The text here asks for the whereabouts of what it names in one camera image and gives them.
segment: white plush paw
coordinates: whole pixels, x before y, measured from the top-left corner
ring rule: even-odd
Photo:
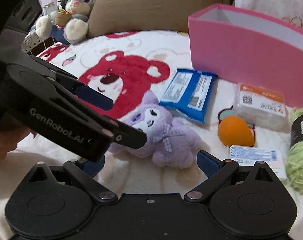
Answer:
[[[36,21],[36,34],[38,37],[47,39],[50,36],[52,30],[52,23],[48,16],[39,17]]]
[[[72,19],[65,26],[65,34],[69,41],[78,41],[85,38],[88,28],[88,23]]]

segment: plush paw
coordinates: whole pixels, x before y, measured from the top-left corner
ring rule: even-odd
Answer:
[[[173,168],[185,169],[192,165],[194,157],[191,151],[176,153],[157,151],[153,154],[152,161],[159,167],[169,166]]]
[[[85,39],[88,28],[88,23],[79,19],[72,19],[65,26],[64,36],[69,43],[77,43]]]
[[[50,18],[47,15],[39,17],[36,21],[35,26],[36,26],[36,34],[38,37],[42,39],[49,38],[53,25],[51,23]]]

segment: human hand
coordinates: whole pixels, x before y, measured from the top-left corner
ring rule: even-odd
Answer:
[[[29,135],[31,130],[26,126],[0,132],[0,160],[6,158],[8,152],[17,148],[17,144]]]

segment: black device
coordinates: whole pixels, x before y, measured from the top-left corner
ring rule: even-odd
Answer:
[[[77,160],[40,162],[5,208],[12,240],[291,239],[296,205],[265,162],[239,166],[200,151],[197,164],[209,178],[183,199],[178,193],[118,199]]]
[[[0,116],[10,114],[66,149],[100,161],[37,163],[5,208],[13,240],[290,239],[297,208],[265,162],[239,166],[200,151],[197,164],[209,178],[183,199],[179,194],[118,199],[93,180],[111,142],[140,148],[146,135],[94,113],[76,96],[105,109],[112,107],[110,99],[20,50],[40,12],[37,0],[0,0]]]
[[[0,118],[10,114],[91,161],[100,160],[112,142],[141,148],[146,142],[143,132],[98,115],[79,100],[109,110],[110,98],[21,50],[41,11],[38,0],[0,0]]]

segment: gray bunny plush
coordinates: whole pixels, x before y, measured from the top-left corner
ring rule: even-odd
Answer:
[[[70,44],[84,40],[89,28],[88,17],[94,3],[95,0],[68,0],[65,11],[57,10],[36,21],[36,34],[43,39],[61,36],[60,39]]]

